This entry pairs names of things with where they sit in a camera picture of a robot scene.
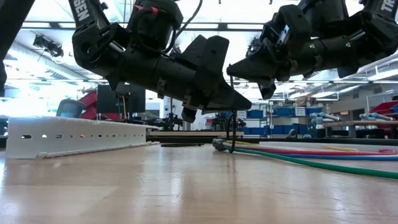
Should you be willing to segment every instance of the pink cable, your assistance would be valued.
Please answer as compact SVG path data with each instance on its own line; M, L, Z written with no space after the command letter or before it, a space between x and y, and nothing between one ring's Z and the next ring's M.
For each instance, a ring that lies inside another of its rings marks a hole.
M279 154L305 154L305 155L325 155L325 156L389 156L396 155L397 152L393 149L379 149L379 152L326 152L326 151L296 151L284 149L258 149L244 147L259 152L279 153Z

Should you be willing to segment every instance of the wooden surface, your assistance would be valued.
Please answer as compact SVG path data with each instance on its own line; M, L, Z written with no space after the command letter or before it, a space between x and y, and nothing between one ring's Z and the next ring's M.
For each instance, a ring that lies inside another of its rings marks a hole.
M339 121L339 122L323 123L324 127L355 126L355 125L398 126L398 121Z
M151 131L150 136L226 136L226 131ZM242 136L243 132L237 131L237 136Z
M0 223L397 223L398 182L202 147L0 152ZM345 164L397 171L394 162Z

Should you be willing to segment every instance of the robotic hand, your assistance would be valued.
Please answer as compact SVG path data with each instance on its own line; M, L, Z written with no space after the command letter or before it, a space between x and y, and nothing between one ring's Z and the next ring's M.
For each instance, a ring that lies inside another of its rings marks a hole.
M361 0L364 9L348 17L345 0L302 0L282 6L264 24L246 58L227 74L258 83L263 99L274 94L275 79L337 68L340 78L393 54L398 46L395 0Z
M229 86L222 68L229 41L199 35L181 54L174 46L183 16L173 0L137 0L124 29L110 24L99 0L69 0L76 22L72 37L77 64L105 77L112 89L132 82L158 96L183 102L182 118L193 122L203 113L247 110L251 102ZM166 48L172 33L170 45Z

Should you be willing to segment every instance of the white perforated rail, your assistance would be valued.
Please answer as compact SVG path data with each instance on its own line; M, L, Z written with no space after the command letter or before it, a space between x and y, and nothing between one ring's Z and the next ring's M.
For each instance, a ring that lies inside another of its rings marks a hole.
M158 129L75 118L9 118L6 156L35 159L145 146L152 144L146 142L147 128Z

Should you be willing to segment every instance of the green cable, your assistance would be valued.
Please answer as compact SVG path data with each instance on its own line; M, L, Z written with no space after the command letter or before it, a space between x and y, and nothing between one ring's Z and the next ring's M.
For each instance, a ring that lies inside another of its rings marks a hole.
M223 147L227 150L231 150L231 148L228 146L223 146ZM381 171L381 170L372 170L372 169L363 169L363 168L324 164L321 162L311 162L311 161L295 159L295 158L291 158L291 157L287 157L287 156L280 156L280 155L273 154L273 153L253 151L253 150L248 150L248 149L243 149L243 148L235 148L234 151L267 156L267 157L271 157L271 158L275 158L275 159L281 159L283 161L294 162L297 164L307 165L310 167L316 167L316 168L321 168L321 169L327 169L327 170L333 170L333 171L339 171L339 172L347 172L350 174L370 175L373 177L383 177L383 178L398 180L398 172L388 172L388 171Z

